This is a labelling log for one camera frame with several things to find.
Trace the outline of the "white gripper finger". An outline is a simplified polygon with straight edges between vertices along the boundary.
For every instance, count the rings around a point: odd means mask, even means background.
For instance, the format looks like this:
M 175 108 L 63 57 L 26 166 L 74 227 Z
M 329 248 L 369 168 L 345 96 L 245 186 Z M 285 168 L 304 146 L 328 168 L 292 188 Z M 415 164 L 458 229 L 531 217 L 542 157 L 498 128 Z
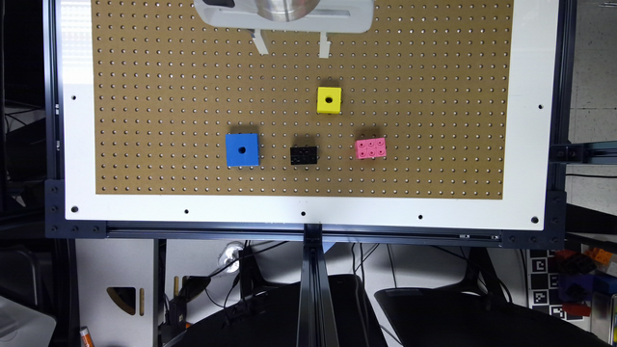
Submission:
M 251 37 L 253 40 L 253 43 L 257 49 L 257 52 L 260 55 L 268 55 L 269 54 L 269 49 L 267 47 L 266 44 L 266 38 L 264 37 L 263 32 L 260 29 L 252 29 L 251 30 Z
M 329 41 L 327 32 L 319 33 L 319 53 L 318 56 L 320 59 L 328 59 L 330 57 L 330 48 L 331 42 Z

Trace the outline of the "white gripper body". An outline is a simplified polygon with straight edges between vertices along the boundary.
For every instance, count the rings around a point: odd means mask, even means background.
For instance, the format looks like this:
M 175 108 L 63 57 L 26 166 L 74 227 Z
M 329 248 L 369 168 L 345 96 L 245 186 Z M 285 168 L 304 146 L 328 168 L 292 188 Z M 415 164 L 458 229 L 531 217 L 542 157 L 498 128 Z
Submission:
M 201 19 L 217 27 L 363 33 L 373 21 L 374 0 L 195 0 Z

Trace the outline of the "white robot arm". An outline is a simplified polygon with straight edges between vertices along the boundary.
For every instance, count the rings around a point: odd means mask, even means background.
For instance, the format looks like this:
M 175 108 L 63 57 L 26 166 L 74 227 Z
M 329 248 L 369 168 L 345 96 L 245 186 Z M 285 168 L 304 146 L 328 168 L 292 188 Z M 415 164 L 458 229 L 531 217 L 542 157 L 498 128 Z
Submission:
M 374 0 L 195 0 L 211 26 L 247 30 L 259 54 L 269 53 L 267 31 L 314 32 L 318 57 L 330 57 L 330 34 L 360 34 L 372 25 Z

